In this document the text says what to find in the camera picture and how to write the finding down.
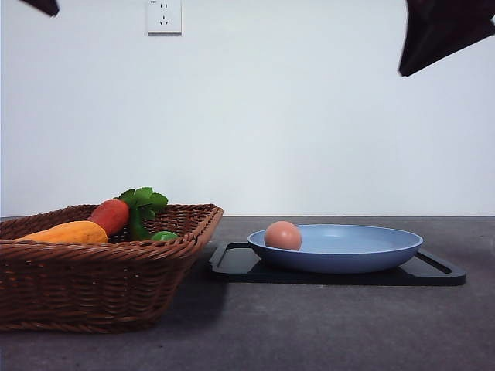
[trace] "wicker basket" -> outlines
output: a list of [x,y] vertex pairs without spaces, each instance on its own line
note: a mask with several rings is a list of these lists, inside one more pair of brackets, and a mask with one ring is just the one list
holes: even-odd
[[167,242],[67,244],[12,239],[74,220],[96,205],[71,206],[0,223],[0,331],[127,332],[148,328],[166,310],[179,283],[210,240],[223,210],[169,205],[148,221],[171,230]]

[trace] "wall outlet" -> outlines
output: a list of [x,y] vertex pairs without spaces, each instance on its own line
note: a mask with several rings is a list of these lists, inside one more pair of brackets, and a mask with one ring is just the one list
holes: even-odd
[[182,0],[148,0],[148,35],[180,35]]

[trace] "gray table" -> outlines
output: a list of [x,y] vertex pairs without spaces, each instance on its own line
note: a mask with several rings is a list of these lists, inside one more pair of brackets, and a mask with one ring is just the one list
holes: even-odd
[[[410,230],[468,272],[456,287],[212,281],[214,249],[280,219]],[[2,371],[495,369],[495,217],[224,217],[156,327],[0,334]]]

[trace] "green lime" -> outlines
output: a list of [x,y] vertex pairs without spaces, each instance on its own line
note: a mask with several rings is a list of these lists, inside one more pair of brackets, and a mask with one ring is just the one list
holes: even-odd
[[168,241],[177,238],[178,236],[174,232],[169,232],[168,230],[163,230],[161,232],[157,232],[152,236],[152,240],[154,241]]

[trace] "brown egg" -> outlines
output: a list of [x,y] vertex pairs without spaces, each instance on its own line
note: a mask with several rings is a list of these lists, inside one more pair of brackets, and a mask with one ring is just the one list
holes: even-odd
[[265,245],[269,247],[299,250],[301,242],[301,232],[297,226],[283,220],[270,224],[265,232]]

